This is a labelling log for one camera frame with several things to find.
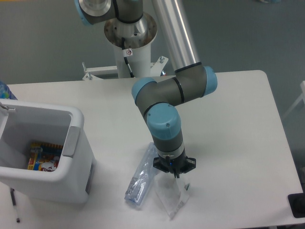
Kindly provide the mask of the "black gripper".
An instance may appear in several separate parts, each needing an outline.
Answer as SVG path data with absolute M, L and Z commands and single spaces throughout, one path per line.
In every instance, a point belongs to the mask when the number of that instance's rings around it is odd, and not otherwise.
M 196 168 L 196 159 L 187 157 L 186 154 L 181 154 L 174 159 L 170 159 L 168 156 L 166 158 L 155 157 L 153 159 L 153 167 L 179 178 L 180 174 L 186 174 Z

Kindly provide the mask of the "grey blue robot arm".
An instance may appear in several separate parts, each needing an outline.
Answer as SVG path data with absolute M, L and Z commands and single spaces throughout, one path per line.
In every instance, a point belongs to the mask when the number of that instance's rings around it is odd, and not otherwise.
M 141 0 L 77 0 L 75 6 L 83 23 L 105 22 L 104 33 L 119 49 L 121 69 L 128 78 L 137 78 L 132 96 L 152 135 L 158 156 L 153 166 L 175 177 L 196 167 L 185 153 L 180 104 L 214 92 L 217 77 L 198 57 L 184 7 L 179 0 L 155 0 L 156 18 L 143 11 Z M 138 48 L 147 46 L 161 27 L 175 75 L 157 82 L 148 73 L 140 74 L 140 64 L 132 64 Z

